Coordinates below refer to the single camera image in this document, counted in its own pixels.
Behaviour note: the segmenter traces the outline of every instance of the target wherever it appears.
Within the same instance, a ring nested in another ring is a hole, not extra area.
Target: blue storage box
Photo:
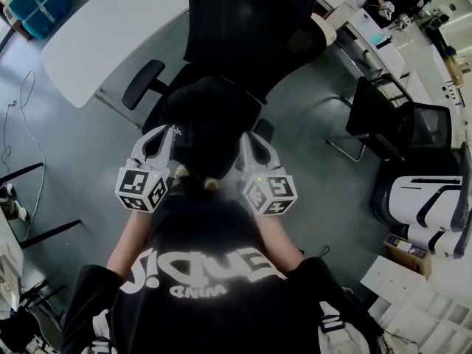
[[[70,10],[69,0],[8,0],[11,13],[36,38],[44,38]]]

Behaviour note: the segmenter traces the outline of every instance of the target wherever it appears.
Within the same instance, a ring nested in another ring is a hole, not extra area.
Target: cardboard box
[[[431,253],[428,249],[395,235],[389,235],[383,244],[390,260],[424,275],[426,279],[429,278],[431,275]]]

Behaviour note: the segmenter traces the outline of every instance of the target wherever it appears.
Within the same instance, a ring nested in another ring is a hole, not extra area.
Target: chair armrest
[[[373,85],[375,85],[375,84],[377,84],[377,83],[379,83],[379,82],[381,82],[381,81],[384,81],[384,80],[385,80],[385,81],[388,81],[388,82],[390,82],[390,83],[394,83],[395,86],[398,88],[398,90],[402,93],[402,95],[403,95],[409,102],[411,102],[411,103],[414,102],[414,100],[412,99],[412,96],[410,96],[410,93],[408,93],[408,92],[406,91],[406,89],[400,84],[400,82],[399,82],[397,79],[395,79],[395,78],[392,76],[392,74],[383,74],[383,75],[381,75],[380,77],[377,77],[377,78],[371,80],[371,83],[372,83]]]
[[[401,162],[405,162],[405,159],[403,156],[401,156],[400,151],[392,144],[390,143],[384,135],[380,133],[374,134],[374,137],[381,143],[393,156],[395,156],[398,160]]]
[[[164,68],[165,64],[159,60],[150,60],[144,67],[142,67],[134,79],[132,79],[130,85],[126,88],[125,94],[123,94],[122,98],[123,104],[125,104],[128,109],[134,110],[148,89],[160,94],[167,93],[169,87],[162,81],[157,80],[157,77],[161,74]]]

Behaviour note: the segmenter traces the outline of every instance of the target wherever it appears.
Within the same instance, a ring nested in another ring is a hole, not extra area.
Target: gray floor
[[[158,49],[145,49],[137,56],[143,61],[162,57],[167,65],[163,80],[168,81],[183,64],[186,38],[187,20],[183,17],[164,30]],[[25,250],[27,286],[42,274],[53,285],[67,285],[68,289],[52,300],[60,311],[67,306],[80,267],[104,265],[126,222],[128,212],[114,196],[114,185],[118,167],[124,164],[139,132],[97,101],[76,109],[65,100],[42,66],[43,44],[28,44],[15,36],[1,56],[0,117],[4,117],[7,104],[18,99],[27,72],[34,70],[35,88],[24,112],[46,154],[47,172],[30,236],[77,218],[83,221],[83,225]],[[122,72],[106,83],[105,89],[116,98],[128,82]],[[317,255],[329,245],[331,251],[325,259],[334,274],[342,285],[365,296],[358,281],[381,253],[388,232],[369,212],[379,160],[367,151],[355,164],[328,147],[326,137],[344,133],[348,109],[338,101],[321,103],[353,85],[355,79],[332,46],[277,85],[262,115],[276,128],[273,144],[294,176],[299,193],[297,203],[282,218],[288,234],[307,256]],[[144,122],[155,100],[156,95],[147,96],[130,117]],[[11,170],[41,160],[15,107],[8,116],[6,141],[12,146]],[[359,144],[354,141],[352,146],[356,151]],[[2,164],[0,174],[5,173]],[[21,203],[29,211],[33,210],[40,179],[41,170],[35,170],[14,181]],[[24,224],[12,225],[18,236],[24,235]]]

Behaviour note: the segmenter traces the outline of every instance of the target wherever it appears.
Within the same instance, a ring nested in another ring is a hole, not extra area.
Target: black chair
[[[315,3],[316,0],[189,0],[190,31],[184,56],[189,63],[166,86],[157,80],[165,65],[151,60],[131,81],[123,103],[133,110],[148,89],[157,91],[162,96],[147,118],[143,133],[174,124],[182,112],[191,121],[187,120],[187,124],[194,126],[202,126],[199,119],[227,119],[218,127],[231,125],[232,135],[226,135],[225,142],[219,140],[213,151],[226,145],[234,147],[232,142],[254,126],[267,93],[286,75],[325,50],[325,35],[310,18]],[[203,103],[208,96],[212,103]],[[181,106],[182,98],[191,98],[195,104],[191,117],[189,111],[173,109],[174,104]],[[210,137],[208,126],[205,129]],[[221,135],[215,128],[211,133],[214,137]],[[223,162],[227,165],[231,161],[227,158]],[[192,166],[216,178],[225,171],[217,171],[216,165],[209,170],[197,160]]]
[[[400,95],[387,98],[379,86],[393,83]],[[396,107],[392,102],[406,98]],[[342,97],[351,108],[346,131],[349,136],[332,139],[359,139],[362,142],[358,157],[353,157],[331,140],[326,143],[343,153],[354,162],[359,162],[369,147],[384,161],[391,159],[404,163],[410,155],[420,151],[451,149],[451,115],[442,106],[415,103],[405,88],[390,74],[383,74],[371,81],[365,77],[358,80],[353,103]]]

